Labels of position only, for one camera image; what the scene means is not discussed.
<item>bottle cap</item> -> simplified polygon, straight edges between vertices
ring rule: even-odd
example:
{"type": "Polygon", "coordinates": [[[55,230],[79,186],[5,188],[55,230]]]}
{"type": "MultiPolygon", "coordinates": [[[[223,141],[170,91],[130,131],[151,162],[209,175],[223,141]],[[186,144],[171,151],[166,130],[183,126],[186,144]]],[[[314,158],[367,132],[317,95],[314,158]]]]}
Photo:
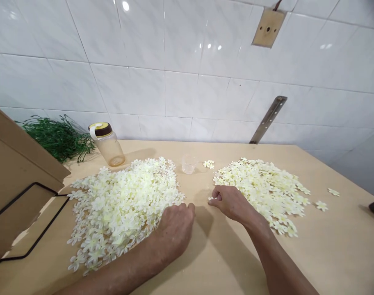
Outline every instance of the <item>bottle cap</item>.
{"type": "Polygon", "coordinates": [[[95,131],[96,137],[99,137],[99,138],[108,136],[112,134],[113,132],[112,127],[107,122],[98,122],[98,123],[91,124],[89,126],[89,130],[92,127],[93,129],[95,127],[94,131],[95,131]]]}

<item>beige outlet cover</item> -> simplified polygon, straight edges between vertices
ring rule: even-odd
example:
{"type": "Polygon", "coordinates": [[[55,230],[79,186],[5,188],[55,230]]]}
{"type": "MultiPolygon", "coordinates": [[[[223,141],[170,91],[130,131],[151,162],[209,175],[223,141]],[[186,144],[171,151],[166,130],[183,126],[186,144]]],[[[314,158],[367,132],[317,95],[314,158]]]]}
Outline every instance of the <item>beige outlet cover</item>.
{"type": "Polygon", "coordinates": [[[284,19],[284,13],[265,9],[251,45],[272,48],[284,19]]]}

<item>clear plastic cup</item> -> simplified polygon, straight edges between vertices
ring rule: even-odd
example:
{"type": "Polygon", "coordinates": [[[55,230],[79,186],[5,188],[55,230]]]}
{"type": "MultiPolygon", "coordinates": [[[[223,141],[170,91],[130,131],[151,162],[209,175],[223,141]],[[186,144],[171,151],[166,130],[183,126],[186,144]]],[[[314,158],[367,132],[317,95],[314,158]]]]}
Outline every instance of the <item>clear plastic cup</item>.
{"type": "Polygon", "coordinates": [[[185,174],[192,174],[197,164],[198,160],[190,154],[185,154],[182,158],[182,170],[185,174]]]}

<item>forearm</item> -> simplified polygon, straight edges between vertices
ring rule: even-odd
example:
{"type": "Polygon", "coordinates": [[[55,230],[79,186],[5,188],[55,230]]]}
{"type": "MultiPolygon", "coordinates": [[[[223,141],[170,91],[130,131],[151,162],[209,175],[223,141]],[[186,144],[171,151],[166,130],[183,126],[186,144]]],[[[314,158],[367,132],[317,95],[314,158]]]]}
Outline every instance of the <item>forearm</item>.
{"type": "Polygon", "coordinates": [[[163,255],[157,253],[157,247],[153,246],[153,239],[155,237],[152,234],[126,254],[97,272],[91,273],[77,283],[59,291],[57,295],[130,294],[161,272],[169,263],[162,259],[163,255]]]}
{"type": "Polygon", "coordinates": [[[267,224],[259,232],[257,226],[251,223],[245,223],[244,227],[260,257],[271,295],[318,294],[281,247],[267,224]]]}

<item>light wooden tabletop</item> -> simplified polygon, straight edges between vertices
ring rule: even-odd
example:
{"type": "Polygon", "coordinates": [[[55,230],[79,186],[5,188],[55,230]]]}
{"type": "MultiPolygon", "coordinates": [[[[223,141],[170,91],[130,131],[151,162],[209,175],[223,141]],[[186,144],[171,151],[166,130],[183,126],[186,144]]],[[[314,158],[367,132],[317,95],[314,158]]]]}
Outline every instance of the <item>light wooden tabletop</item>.
{"type": "MultiPolygon", "coordinates": [[[[311,190],[309,199],[328,205],[326,212],[310,205],[305,217],[291,217],[298,238],[277,236],[318,292],[374,294],[374,215],[367,209],[374,196],[300,148],[165,141],[120,143],[126,165],[135,159],[172,159],[186,202],[196,206],[187,251],[134,294],[268,294],[265,274],[244,228],[207,205],[214,187],[214,171],[240,157],[270,161],[299,176],[300,182],[311,190]],[[181,170],[181,158],[186,153],[194,154],[200,161],[191,175],[181,170]],[[214,160],[215,169],[203,167],[205,160],[214,160]],[[340,197],[328,193],[327,188],[340,192],[340,197]]],[[[68,186],[78,178],[96,174],[105,165],[98,153],[88,156],[84,163],[67,163],[71,175],[64,184],[68,186]]],[[[10,255],[24,253],[63,202],[55,199],[49,204],[10,255]]],[[[76,273],[67,270],[69,258],[77,251],[77,246],[66,244],[75,225],[72,206],[73,202],[67,203],[28,257],[0,264],[0,294],[51,294],[81,277],[83,268],[76,273]]]]}

